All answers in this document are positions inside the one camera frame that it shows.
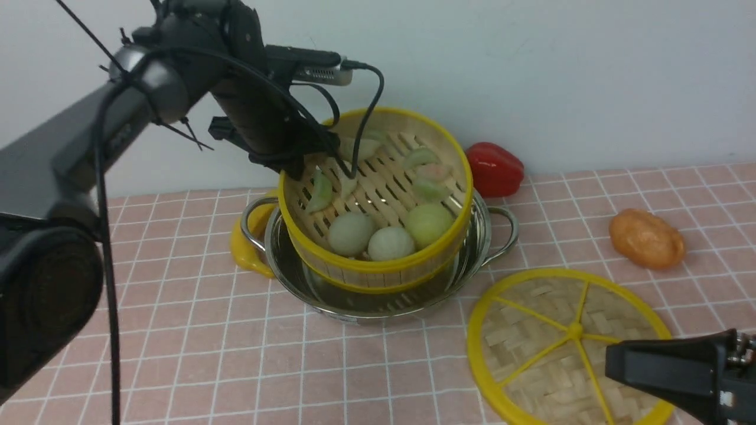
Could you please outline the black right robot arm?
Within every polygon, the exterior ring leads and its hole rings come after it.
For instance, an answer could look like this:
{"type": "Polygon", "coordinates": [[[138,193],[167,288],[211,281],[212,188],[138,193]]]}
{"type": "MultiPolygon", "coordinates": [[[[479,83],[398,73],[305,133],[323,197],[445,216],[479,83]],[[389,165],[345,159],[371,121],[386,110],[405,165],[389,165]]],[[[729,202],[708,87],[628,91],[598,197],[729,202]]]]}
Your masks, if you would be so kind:
{"type": "Polygon", "coordinates": [[[754,424],[754,353],[754,336],[735,329],[664,341],[622,341],[605,350],[605,376],[703,424],[754,424]]]}

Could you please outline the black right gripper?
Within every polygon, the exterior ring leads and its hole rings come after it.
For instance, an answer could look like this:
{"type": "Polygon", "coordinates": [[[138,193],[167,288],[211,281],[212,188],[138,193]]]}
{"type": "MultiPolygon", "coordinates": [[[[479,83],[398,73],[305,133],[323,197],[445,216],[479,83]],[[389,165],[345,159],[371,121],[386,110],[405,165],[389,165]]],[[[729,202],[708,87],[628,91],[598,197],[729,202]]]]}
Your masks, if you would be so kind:
{"type": "Polygon", "coordinates": [[[605,350],[605,376],[681,409],[703,424],[739,421],[739,380],[728,361],[738,333],[623,341],[605,350]]]}

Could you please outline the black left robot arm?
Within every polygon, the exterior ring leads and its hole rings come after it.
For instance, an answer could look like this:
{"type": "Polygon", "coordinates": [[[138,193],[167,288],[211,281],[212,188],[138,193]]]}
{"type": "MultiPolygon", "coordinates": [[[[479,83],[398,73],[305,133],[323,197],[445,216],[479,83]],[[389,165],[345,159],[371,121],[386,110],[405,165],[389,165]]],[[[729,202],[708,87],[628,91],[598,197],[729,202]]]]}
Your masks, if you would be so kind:
{"type": "Polygon", "coordinates": [[[113,409],[120,347],[105,175],[151,124],[170,128],[205,95],[254,164],[300,177],[337,138],[292,97],[294,81],[342,84],[332,51],[265,45],[241,1],[154,1],[156,19],[122,38],[108,79],[2,148],[2,401],[89,323],[106,295],[113,409]]]}

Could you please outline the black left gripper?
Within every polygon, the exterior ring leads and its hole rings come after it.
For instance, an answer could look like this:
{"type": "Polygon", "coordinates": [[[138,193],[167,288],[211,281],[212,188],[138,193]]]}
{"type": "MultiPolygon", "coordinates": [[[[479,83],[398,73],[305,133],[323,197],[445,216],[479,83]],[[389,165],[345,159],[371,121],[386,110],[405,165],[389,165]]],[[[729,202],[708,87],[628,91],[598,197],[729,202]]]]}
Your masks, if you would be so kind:
{"type": "Polygon", "coordinates": [[[226,1],[222,35],[235,60],[211,91],[225,112],[249,160],[300,181],[305,157],[336,155],[340,140],[319,124],[284,86],[268,77],[268,61],[258,13],[241,1],[226,1]]]}

